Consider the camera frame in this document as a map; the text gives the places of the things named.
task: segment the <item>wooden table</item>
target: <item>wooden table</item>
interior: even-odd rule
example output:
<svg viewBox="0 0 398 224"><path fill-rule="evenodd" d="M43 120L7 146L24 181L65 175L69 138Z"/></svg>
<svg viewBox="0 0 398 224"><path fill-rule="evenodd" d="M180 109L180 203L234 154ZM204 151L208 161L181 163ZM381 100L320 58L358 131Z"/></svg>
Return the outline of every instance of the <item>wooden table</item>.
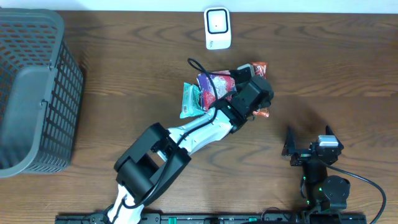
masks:
<svg viewBox="0 0 398 224"><path fill-rule="evenodd" d="M0 180L0 223L53 223L59 213L112 204L118 157L149 125L190 121L179 119L183 83L196 83L198 74L188 57L208 70L268 61L271 115L197 152L150 208L213 213L302 205L302 170L280 155L286 128L306 146L329 124L345 145L335 166L378 183L387 194L380 222L397 223L398 16L232 13L232 46L209 51L202 13L60 14L66 41L88 71L72 165ZM381 194L342 176L351 182L347 211L364 212L370 222Z"/></svg>

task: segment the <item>white background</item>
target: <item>white background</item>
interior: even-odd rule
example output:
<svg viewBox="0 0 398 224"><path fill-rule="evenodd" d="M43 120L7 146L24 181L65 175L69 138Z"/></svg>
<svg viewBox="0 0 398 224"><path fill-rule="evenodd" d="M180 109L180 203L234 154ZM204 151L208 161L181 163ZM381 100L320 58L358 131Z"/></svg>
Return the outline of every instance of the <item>white background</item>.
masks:
<svg viewBox="0 0 398 224"><path fill-rule="evenodd" d="M0 7L52 10L398 13L398 0L0 0Z"/></svg>

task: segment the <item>robotic arm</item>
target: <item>robotic arm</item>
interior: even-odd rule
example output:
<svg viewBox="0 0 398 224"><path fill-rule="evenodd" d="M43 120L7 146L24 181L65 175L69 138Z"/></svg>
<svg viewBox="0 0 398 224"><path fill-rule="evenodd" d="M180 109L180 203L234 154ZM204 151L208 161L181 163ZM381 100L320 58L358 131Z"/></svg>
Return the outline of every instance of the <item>robotic arm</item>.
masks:
<svg viewBox="0 0 398 224"><path fill-rule="evenodd" d="M231 101L220 98L202 117L186 125L165 129L155 123L115 163L119 193L107 213L112 223L136 224L144 206L159 198L203 146L239 130L252 112L271 105L274 92L269 82L253 76ZM157 153L159 167L149 157Z"/></svg>

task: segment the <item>white rectangular device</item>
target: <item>white rectangular device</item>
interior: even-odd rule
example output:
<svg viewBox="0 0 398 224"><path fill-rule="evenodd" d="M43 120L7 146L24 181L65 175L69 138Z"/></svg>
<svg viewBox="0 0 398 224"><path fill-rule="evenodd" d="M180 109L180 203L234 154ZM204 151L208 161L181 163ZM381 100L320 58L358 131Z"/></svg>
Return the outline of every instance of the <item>white rectangular device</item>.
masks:
<svg viewBox="0 0 398 224"><path fill-rule="evenodd" d="M211 7L205 11L206 48L227 49L231 46L231 21L225 7Z"/></svg>

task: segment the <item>wood grain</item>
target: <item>wood grain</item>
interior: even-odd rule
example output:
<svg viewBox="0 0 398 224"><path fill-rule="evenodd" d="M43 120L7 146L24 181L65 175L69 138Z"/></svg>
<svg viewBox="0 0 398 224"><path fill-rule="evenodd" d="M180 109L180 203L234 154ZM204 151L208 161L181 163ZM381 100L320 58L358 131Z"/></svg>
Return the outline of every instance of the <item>wood grain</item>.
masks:
<svg viewBox="0 0 398 224"><path fill-rule="evenodd" d="M268 61L271 116L196 153L149 208L211 213L302 205L302 171L280 155L286 127L306 146L329 124L346 146L335 165L377 182L387 194L380 223L397 223L397 15L232 13L231 48L209 51L202 13L59 13L65 39L88 71L72 165L0 180L1 223L53 223L59 213L113 203L113 165L135 138L155 122L189 121L178 118L183 83L195 83L198 73L188 57L209 70ZM348 211L372 220L380 193L346 178Z"/></svg>

